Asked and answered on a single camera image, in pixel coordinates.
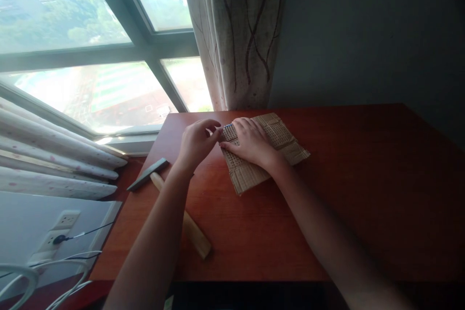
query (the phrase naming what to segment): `wooden hammer handle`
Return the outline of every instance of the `wooden hammer handle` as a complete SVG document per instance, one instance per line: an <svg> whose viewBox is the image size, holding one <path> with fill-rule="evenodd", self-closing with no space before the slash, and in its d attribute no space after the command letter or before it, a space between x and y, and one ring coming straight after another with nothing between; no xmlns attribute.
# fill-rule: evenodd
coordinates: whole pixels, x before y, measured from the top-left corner
<svg viewBox="0 0 465 310"><path fill-rule="evenodd" d="M163 181L163 178L160 177L158 173L153 172L150 174L150 179L152 180L152 183L154 183L158 191L161 191L163 184L165 183ZM194 245L200 257L205 260L205 258L212 249L212 245L207 240L205 235L202 233L202 230L200 230L198 225L186 211L184 211L183 228L184 232Z"/></svg>

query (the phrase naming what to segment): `cardboard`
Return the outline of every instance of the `cardboard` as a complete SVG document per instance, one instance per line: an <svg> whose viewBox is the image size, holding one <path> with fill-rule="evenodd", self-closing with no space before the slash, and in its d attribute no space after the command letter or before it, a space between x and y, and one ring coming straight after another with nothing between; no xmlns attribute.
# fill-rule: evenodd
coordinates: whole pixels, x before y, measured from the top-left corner
<svg viewBox="0 0 465 310"><path fill-rule="evenodd" d="M275 113L256 116L253 119L262 125L271 145L282 152L292 166L310 156L310 153L297 143L297 139ZM224 128L221 141L239 145L234 126ZM268 172L261 167L251 164L223 148L221 150L228 164L234 189L239 196L244 191L270 178Z"/></svg>

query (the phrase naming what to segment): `window frame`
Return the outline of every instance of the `window frame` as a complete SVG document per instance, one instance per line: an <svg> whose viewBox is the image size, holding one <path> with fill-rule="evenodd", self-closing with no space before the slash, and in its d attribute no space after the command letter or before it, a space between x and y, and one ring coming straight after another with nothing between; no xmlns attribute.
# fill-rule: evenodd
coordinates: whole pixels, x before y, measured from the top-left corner
<svg viewBox="0 0 465 310"><path fill-rule="evenodd" d="M156 32L140 0L105 0L132 43L0 55L0 73L47 70L125 62L147 63L178 112L188 112L161 60L199 56L193 29ZM98 133L37 98L0 81L0 96L86 138L158 133L162 125L133 126L117 133Z"/></svg>

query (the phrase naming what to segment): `black cable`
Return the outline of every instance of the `black cable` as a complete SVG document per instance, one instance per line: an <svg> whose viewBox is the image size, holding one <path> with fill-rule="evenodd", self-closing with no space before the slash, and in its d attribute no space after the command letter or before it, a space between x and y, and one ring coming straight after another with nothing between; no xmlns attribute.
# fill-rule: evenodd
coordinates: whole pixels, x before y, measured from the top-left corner
<svg viewBox="0 0 465 310"><path fill-rule="evenodd" d="M59 235L59 236L57 236L57 237L55 238L55 240L53 240L53 244L54 244L54 245L58 245L58 244L60 244L60 243L63 242L63 241L69 241L69 240L72 240L72 239L74 239L74 238L76 238L76 237L81 237L81 236L87 235L87 234L89 234L89 233L93 233L94 231L97 231L97 230L99 230L99 229L101 229L101 228L107 227L108 225L111 225L111 224L113 224L113 223L114 223L114 221L111 222L111 223L105 224L105 225L101 226L100 228L97 228L97 229L94 229L94 230L90 230L89 232L85 232L84 234L79 234L79 235L76 235L76 236L74 236L74 237L66 237L65 235Z"/></svg>
<svg viewBox="0 0 465 310"><path fill-rule="evenodd" d="M72 259L92 259L92 258L95 258L97 256L99 256L100 253L97 253L96 255L93 255L91 257L71 257L71 258L65 258L65 260L72 260ZM30 267L35 267L35 266L39 266L39 265L42 265L42 264L46 264L46 263L39 263L39 264L34 264L34 265L31 265ZM8 273L8 274L5 274L5 275L2 275L0 276L0 279L3 278L3 277L6 277L8 275L11 275L13 274L12 272L11 273Z"/></svg>

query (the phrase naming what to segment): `hand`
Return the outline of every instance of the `hand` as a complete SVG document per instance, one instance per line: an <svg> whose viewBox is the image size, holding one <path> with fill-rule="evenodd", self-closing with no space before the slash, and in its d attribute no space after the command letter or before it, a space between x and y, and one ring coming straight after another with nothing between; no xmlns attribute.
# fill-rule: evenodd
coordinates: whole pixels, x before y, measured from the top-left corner
<svg viewBox="0 0 465 310"><path fill-rule="evenodd" d="M254 163L269 171L277 161L286 161L284 156L273 148L262 126L254 119L238 118L232 122L239 145L221 142L221 148Z"/></svg>
<svg viewBox="0 0 465 310"><path fill-rule="evenodd" d="M219 141L223 128L215 120L199 120L186 127L181 140L181 149L176 160L180 166L193 172L197 166L207 157L213 146Z"/></svg>

